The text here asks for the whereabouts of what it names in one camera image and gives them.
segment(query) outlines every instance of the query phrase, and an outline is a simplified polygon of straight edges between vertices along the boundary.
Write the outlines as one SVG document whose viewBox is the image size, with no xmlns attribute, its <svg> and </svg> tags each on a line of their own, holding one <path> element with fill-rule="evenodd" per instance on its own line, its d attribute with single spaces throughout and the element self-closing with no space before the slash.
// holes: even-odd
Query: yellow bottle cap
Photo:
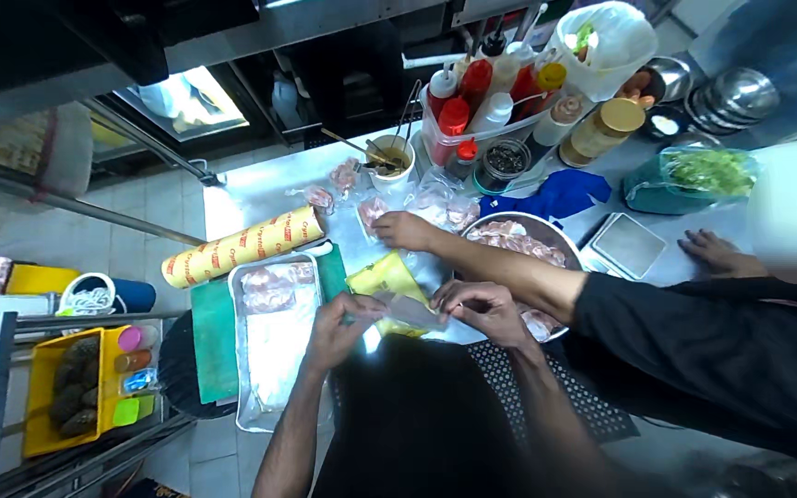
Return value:
<svg viewBox="0 0 797 498">
<path fill-rule="evenodd" d="M 565 77 L 568 76 L 568 70 L 564 65 L 558 62 L 550 62 L 544 65 L 540 72 L 537 73 L 537 86 L 543 90 L 559 89 L 564 84 Z"/>
</svg>

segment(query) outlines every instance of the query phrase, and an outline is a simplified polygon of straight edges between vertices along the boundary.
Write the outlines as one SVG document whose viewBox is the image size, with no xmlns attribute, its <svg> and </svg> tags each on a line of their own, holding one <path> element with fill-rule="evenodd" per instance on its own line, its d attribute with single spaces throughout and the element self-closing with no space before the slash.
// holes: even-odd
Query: stainless steel counter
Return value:
<svg viewBox="0 0 797 498">
<path fill-rule="evenodd" d="M 417 152 L 415 169 L 418 179 L 430 167 L 420 142 L 419 129 L 418 121 L 413 128 L 414 136 L 411 140 Z M 373 139 L 384 133 L 386 131 L 360 136 L 351 142 L 364 147 L 365 139 Z M 677 284 L 695 276 L 697 265 L 675 242 L 676 239 L 684 237 L 685 229 L 709 229 L 720 237 L 736 243 L 743 251 L 750 250 L 748 237 L 745 236 L 744 205 L 720 207 L 686 216 L 636 213 L 626 208 L 619 188 L 621 179 L 658 150 L 656 143 L 634 136 L 588 166 L 585 171 L 603 175 L 614 190 L 607 203 L 596 201 L 595 207 L 559 220 L 564 225 L 565 233 L 581 246 L 586 242 L 586 237 L 609 213 L 629 213 L 668 242 L 666 250 L 645 278 L 646 282 L 654 285 Z M 362 154 L 342 143 L 332 143 L 240 167 L 221 175 L 221 180 L 226 183 L 224 187 L 205 188 L 205 227 L 208 240 L 227 236 L 254 223 L 301 207 L 304 205 L 302 196 L 288 197 L 284 195 L 284 191 L 303 188 L 309 184 L 328 186 L 328 172 L 349 156 L 361 158 Z M 564 167 L 554 153 L 547 154 L 542 161 L 545 162 L 544 166 L 548 173 Z M 511 195 L 525 197 L 536 189 L 536 186 L 531 186 L 517 190 Z M 391 205 L 391 208 L 400 208 L 400 204 Z M 368 243 L 354 209 L 338 208 L 326 219 L 325 224 L 326 236 L 340 245 L 347 275 L 360 270 L 388 252 L 382 244 Z M 431 294 L 450 275 L 449 269 L 431 255 L 415 255 L 409 266 L 424 293 Z M 430 333 L 426 338 L 444 338 L 468 343 L 480 340 L 482 336 L 468 327 L 451 327 L 442 335 Z"/>
</svg>

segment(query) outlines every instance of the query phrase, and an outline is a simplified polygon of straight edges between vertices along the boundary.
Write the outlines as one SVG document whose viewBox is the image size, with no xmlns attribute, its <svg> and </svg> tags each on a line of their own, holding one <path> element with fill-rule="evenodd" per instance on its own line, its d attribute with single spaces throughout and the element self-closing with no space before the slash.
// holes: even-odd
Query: red bottle cap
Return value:
<svg viewBox="0 0 797 498">
<path fill-rule="evenodd" d="M 442 112 L 438 115 L 438 128 L 448 136 L 457 136 L 463 133 L 466 123 L 470 120 L 470 105 L 459 96 L 445 102 Z"/>
<path fill-rule="evenodd" d="M 461 160 L 473 160 L 476 158 L 476 154 L 478 153 L 478 145 L 476 145 L 476 140 L 471 138 L 470 140 L 464 140 L 457 145 L 457 158 Z"/>
</svg>

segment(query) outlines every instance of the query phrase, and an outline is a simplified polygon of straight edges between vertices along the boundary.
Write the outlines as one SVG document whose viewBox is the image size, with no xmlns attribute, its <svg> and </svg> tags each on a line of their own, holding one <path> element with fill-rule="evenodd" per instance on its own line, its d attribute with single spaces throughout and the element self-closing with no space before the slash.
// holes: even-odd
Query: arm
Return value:
<svg viewBox="0 0 797 498">
<path fill-rule="evenodd" d="M 315 427 L 321 385 L 327 371 L 349 355 L 352 345 L 382 316 L 383 305 L 345 292 L 319 308 L 297 381 L 260 463 L 253 498 L 304 498 L 313 484 Z M 351 313 L 356 322 L 343 324 Z"/>
<path fill-rule="evenodd" d="M 384 214 L 374 228 L 386 245 L 437 255 L 464 277 L 503 285 L 515 299 L 547 312 L 562 323 L 570 323 L 577 297 L 586 282 L 585 272 L 470 242 L 411 213 Z"/>
<path fill-rule="evenodd" d="M 547 452 L 553 467 L 544 484 L 569 496 L 617 493 L 619 474 L 580 422 L 540 346 L 518 315 L 508 289 L 490 282 L 453 280 L 436 291 L 433 304 L 479 329 L 509 353 L 534 439 L 538 449 Z"/>
</svg>

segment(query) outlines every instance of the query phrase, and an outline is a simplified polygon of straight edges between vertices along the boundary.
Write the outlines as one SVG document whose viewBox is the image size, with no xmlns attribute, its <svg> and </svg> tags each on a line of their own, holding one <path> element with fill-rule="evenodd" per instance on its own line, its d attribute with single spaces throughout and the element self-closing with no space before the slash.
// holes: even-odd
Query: cling film roll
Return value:
<svg viewBox="0 0 797 498">
<path fill-rule="evenodd" d="M 183 289 L 323 236 L 313 207 L 305 206 L 171 256 L 162 261 L 162 277 Z"/>
</svg>

